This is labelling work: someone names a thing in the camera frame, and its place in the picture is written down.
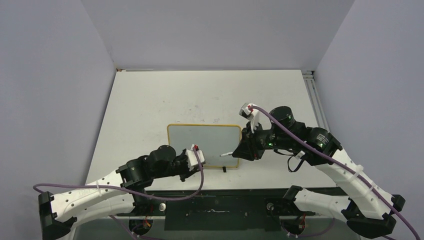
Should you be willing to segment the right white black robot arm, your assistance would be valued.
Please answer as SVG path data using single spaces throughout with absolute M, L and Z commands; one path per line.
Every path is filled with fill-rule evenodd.
M 259 122 L 261 112 L 262 109 L 252 103 L 240 109 L 239 114 L 247 119 L 247 124 L 232 152 L 234 158 L 255 161 L 267 150 L 277 154 L 287 151 L 300 164 L 307 163 L 327 175 L 344 192 L 327 195 L 293 185 L 282 197 L 287 213 L 311 212 L 331 217 L 368 239 L 393 232 L 394 216 L 405 204 L 401 195 L 392 195 L 376 185 L 329 131 L 296 121 L 290 107 L 279 106 L 267 113 L 269 129 L 263 129 Z

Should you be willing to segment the yellow framed small whiteboard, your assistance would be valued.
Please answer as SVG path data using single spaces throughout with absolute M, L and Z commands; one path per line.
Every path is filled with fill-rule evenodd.
M 178 153 L 197 145 L 203 151 L 205 166 L 209 169 L 236 169 L 240 160 L 230 155 L 241 139 L 242 128 L 234 124 L 169 124 L 168 144 Z

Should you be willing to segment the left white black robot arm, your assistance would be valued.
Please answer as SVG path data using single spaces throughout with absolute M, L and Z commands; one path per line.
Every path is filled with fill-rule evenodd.
M 184 182 L 200 172 L 203 184 L 205 157 L 197 145 L 183 149 L 180 155 L 170 145 L 162 145 L 148 155 L 128 161 L 98 180 L 82 186 L 50 184 L 67 189 L 64 193 L 41 191 L 38 209 L 42 239 L 57 240 L 72 229 L 109 215 L 144 215 L 151 200 L 183 201 L 193 198 L 197 191 L 184 197 L 163 197 L 146 194 L 155 179 L 179 176 Z

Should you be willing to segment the white whiteboard marker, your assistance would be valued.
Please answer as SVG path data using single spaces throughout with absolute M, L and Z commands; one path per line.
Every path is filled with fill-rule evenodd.
M 226 157 L 226 156 L 232 156 L 232 154 L 233 154 L 233 152 L 226 152 L 226 153 L 220 154 L 219 156 L 220 157 Z

